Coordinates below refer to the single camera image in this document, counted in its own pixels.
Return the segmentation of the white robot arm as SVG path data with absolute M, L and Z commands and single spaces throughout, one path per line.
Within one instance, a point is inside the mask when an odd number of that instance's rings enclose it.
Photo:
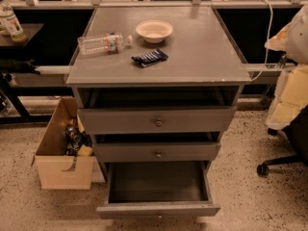
M 295 63 L 292 69 L 281 71 L 266 119 L 270 129 L 282 130 L 308 105 L 308 5 L 268 39 L 265 47 L 285 52 L 287 59 Z

